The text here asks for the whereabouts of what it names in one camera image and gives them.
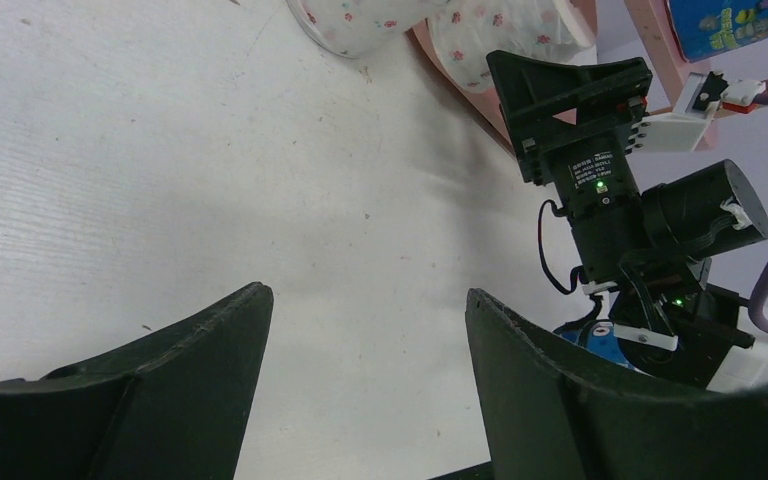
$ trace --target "white table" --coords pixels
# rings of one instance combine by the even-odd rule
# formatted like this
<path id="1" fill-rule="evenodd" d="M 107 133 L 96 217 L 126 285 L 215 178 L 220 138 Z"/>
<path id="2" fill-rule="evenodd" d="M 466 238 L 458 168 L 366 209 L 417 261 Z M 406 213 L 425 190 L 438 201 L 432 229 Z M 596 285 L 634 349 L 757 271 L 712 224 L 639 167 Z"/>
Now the white table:
<path id="1" fill-rule="evenodd" d="M 283 0 L 0 0 L 0 380 L 275 290 L 239 478 L 425 479 L 488 458 L 483 287 L 578 318 L 539 202 L 406 38 L 322 52 Z M 547 226 L 565 278 L 564 221 Z"/>

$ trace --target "blue container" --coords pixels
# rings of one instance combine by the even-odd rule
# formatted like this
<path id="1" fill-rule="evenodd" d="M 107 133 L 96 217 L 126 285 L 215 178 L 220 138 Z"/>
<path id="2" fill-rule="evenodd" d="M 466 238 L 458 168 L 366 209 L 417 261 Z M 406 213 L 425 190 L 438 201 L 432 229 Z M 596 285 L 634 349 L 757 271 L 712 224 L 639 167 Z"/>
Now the blue container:
<path id="1" fill-rule="evenodd" d="M 768 0 L 664 0 L 688 62 L 768 38 Z"/>

